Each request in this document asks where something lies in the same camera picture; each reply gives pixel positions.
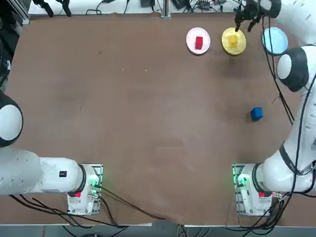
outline small red block on plate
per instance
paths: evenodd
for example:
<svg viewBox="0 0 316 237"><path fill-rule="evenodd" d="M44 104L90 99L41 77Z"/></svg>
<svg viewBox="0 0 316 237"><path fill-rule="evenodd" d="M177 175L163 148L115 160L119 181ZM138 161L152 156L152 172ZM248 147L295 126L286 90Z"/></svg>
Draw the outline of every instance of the small red block on plate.
<svg viewBox="0 0 316 237"><path fill-rule="evenodd" d="M202 49L203 46L203 37L196 37L196 49Z"/></svg>

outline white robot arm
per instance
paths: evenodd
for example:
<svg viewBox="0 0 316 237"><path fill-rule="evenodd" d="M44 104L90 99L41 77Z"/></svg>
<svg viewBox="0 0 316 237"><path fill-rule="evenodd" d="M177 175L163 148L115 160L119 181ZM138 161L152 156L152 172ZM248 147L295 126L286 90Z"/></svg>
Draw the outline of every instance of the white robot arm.
<svg viewBox="0 0 316 237"><path fill-rule="evenodd" d="M98 213L99 190L93 185L101 184L101 165L94 168L68 158L39 158L35 153L10 147L22 128L21 109L0 90L0 195L67 192L69 212Z"/></svg>
<svg viewBox="0 0 316 237"><path fill-rule="evenodd" d="M261 164L246 164L239 175L246 215L263 215L271 206L272 192L290 192L296 173L295 189L316 189L313 162L316 160L316 1L251 0L263 14L275 18L296 36L301 47L288 49L277 63L279 80L293 92L302 94L289 137L271 157ZM302 107L301 139L295 169Z"/></svg>

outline yellow plate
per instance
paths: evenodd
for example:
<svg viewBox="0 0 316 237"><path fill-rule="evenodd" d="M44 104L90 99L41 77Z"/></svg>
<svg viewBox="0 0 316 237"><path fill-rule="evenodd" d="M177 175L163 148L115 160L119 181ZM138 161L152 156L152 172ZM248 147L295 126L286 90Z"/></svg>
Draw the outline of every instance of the yellow plate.
<svg viewBox="0 0 316 237"><path fill-rule="evenodd" d="M246 37L242 31L228 28L223 32L222 45L228 54L239 55L246 49Z"/></svg>

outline wooden tabletop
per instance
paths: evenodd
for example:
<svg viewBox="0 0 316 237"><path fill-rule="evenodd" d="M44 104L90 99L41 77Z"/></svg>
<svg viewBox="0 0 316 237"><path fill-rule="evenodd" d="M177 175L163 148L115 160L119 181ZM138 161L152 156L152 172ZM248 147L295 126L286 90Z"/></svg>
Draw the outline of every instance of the wooden tabletop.
<svg viewBox="0 0 316 237"><path fill-rule="evenodd" d="M185 44L195 26L211 36L211 48L200 57ZM232 163L263 162L291 129L281 101L272 103L278 94L261 26L245 33L247 48L238 57L221 47L228 27L234 27L233 14L33 19L23 27L7 88L25 120L14 146L42 157L102 163L108 189L170 221L225 225ZM300 95L281 88L296 112ZM253 107L264 110L259 122L249 119ZM36 196L67 208L66 194ZM108 201L119 223L153 221ZM1 202L3 224L64 223L9 197ZM312 205L294 197L280 225L316 226ZM95 218L109 221L105 210ZM229 224L238 224L235 206Z"/></svg>

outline blue cube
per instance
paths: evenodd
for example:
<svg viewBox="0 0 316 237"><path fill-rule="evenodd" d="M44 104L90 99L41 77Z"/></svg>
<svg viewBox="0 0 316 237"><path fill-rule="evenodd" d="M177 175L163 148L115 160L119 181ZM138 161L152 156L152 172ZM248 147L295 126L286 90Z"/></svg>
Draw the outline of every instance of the blue cube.
<svg viewBox="0 0 316 237"><path fill-rule="evenodd" d="M255 107L251 110L250 114L253 121L259 121L263 117L263 110L261 107Z"/></svg>

